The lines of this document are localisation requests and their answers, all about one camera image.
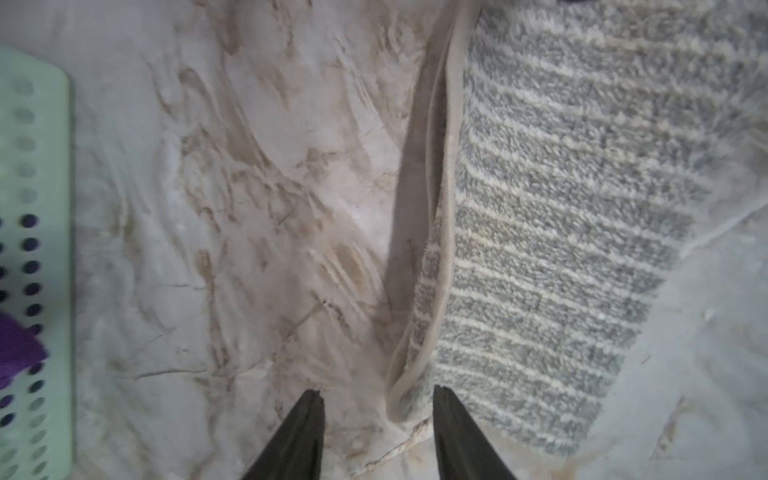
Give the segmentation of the grey striped dishcloth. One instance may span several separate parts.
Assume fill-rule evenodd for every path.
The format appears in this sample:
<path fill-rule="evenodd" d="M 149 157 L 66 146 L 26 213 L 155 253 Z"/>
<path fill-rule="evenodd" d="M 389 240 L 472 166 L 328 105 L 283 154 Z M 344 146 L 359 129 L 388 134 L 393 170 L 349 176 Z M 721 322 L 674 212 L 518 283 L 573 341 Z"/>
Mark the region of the grey striped dishcloth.
<path fill-rule="evenodd" d="M 389 418 L 576 452 L 766 100 L 763 1 L 461 2 Z"/>

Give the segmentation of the purple cloth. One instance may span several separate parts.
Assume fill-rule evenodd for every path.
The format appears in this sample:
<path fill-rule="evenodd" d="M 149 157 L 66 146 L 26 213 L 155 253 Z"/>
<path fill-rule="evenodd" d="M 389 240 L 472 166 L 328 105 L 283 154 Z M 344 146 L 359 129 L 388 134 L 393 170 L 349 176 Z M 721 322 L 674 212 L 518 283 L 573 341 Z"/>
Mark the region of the purple cloth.
<path fill-rule="evenodd" d="M 48 358 L 48 352 L 32 331 L 4 311 L 1 312 L 0 341 L 1 389 L 8 387 L 24 370 Z"/>

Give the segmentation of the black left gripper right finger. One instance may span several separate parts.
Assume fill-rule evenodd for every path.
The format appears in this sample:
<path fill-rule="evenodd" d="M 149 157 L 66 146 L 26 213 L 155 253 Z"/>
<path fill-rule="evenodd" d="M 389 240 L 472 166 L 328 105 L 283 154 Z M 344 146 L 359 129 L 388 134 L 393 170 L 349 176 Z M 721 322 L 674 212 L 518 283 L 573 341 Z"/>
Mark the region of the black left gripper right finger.
<path fill-rule="evenodd" d="M 517 479 L 448 387 L 434 387 L 433 430 L 442 480 Z"/>

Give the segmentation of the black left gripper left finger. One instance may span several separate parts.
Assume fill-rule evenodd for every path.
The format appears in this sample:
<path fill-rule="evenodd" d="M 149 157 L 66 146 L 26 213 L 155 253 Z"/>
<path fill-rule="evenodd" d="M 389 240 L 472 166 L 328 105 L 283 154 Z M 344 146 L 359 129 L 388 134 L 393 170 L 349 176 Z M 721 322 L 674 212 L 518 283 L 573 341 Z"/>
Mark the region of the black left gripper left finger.
<path fill-rule="evenodd" d="M 319 391 L 306 390 L 242 479 L 318 480 L 324 429 L 324 400 Z"/>

